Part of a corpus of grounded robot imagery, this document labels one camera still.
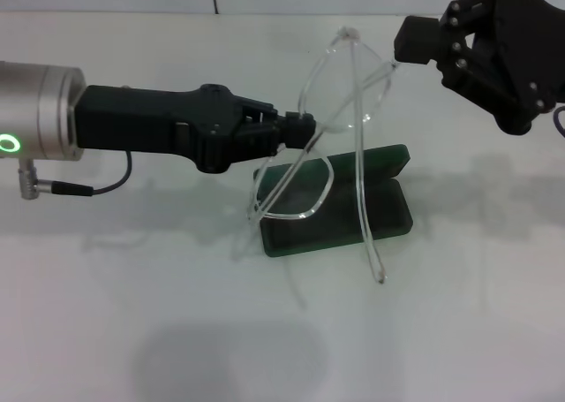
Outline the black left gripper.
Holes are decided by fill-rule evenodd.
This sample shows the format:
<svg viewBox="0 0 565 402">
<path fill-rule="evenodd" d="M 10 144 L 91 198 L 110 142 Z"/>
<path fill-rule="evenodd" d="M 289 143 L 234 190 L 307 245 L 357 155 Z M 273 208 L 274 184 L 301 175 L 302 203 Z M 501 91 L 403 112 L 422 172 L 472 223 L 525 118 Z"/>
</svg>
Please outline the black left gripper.
<svg viewBox="0 0 565 402">
<path fill-rule="evenodd" d="M 204 173 L 237 162 L 237 98 L 221 85 L 188 92 L 89 86 L 74 107 L 80 148 L 179 155 Z"/>
</svg>

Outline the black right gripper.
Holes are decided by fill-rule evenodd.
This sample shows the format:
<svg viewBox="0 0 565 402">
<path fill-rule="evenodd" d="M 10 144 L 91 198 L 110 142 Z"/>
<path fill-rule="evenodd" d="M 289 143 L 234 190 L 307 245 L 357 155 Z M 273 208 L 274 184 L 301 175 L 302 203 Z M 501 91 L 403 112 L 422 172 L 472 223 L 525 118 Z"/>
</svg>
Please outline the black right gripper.
<svg viewBox="0 0 565 402">
<path fill-rule="evenodd" d="M 444 34 L 472 35 L 472 49 Z M 510 135 L 564 102 L 564 10 L 545 0 L 451 0 L 439 19 L 406 17 L 396 39 L 398 61 L 434 61 L 445 88 Z"/>
</svg>

